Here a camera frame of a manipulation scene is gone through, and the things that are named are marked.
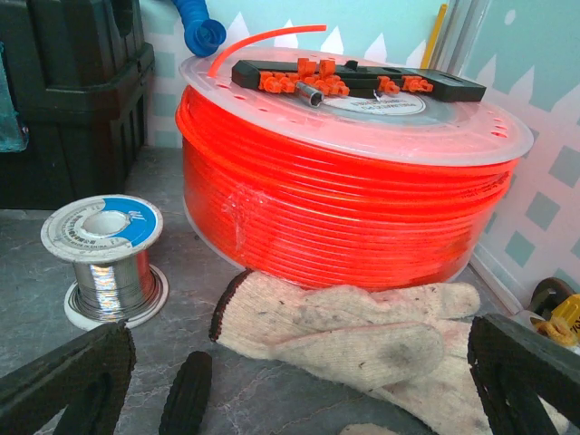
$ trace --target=orange push-to-connect fitting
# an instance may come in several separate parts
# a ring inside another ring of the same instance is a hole
[[[423,79],[420,75],[403,75],[404,83],[402,89],[409,92],[431,92],[433,85]]]
[[[379,83],[379,89],[377,91],[384,93],[399,93],[401,88],[395,84],[391,77],[386,75],[380,75],[378,79],[381,81]]]
[[[336,63],[332,60],[322,60],[316,73],[316,62],[308,58],[298,59],[298,72],[260,72],[258,89],[270,93],[292,93],[297,82],[304,82],[314,87],[324,95],[348,95],[350,89],[335,75]]]

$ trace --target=orange pneumatic tubing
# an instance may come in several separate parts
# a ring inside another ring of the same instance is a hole
[[[305,288],[449,279],[517,164],[424,166],[329,150],[241,120],[191,87],[176,121],[186,207],[203,235],[239,264]]]
[[[228,56],[247,45],[257,43],[259,41],[264,41],[265,39],[269,38],[276,38],[277,36],[282,36],[283,34],[303,34],[306,32],[324,32],[325,30],[326,24],[297,25],[295,27],[284,27],[281,29],[263,32],[262,34],[249,36],[246,39],[232,43],[226,50],[221,52],[209,67],[208,76],[216,77],[219,67],[228,58]]]

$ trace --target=black storage case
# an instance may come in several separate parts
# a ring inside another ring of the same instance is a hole
[[[0,42],[30,140],[0,152],[0,208],[123,191],[145,141],[153,48],[138,0],[0,0]]]

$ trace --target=dirty glove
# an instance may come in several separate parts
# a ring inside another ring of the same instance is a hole
[[[441,435],[483,435],[491,432],[466,358],[470,324],[444,320],[478,309],[465,284],[304,291],[245,272],[217,304],[210,337],[392,401]]]
[[[455,323],[435,319],[478,307],[477,292],[463,284],[377,294],[350,285],[306,292],[244,273],[217,304],[211,338],[245,356],[285,361],[368,391],[435,370],[443,335],[451,347],[458,336]],[[431,324],[415,321],[426,316]]]

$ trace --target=rubber wheel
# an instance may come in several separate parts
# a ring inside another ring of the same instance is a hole
[[[539,282],[532,295],[530,311],[549,320],[551,313],[575,291],[568,283],[560,278],[546,278]]]
[[[196,435],[208,406],[211,356],[190,353],[171,385],[163,408],[159,435]]]

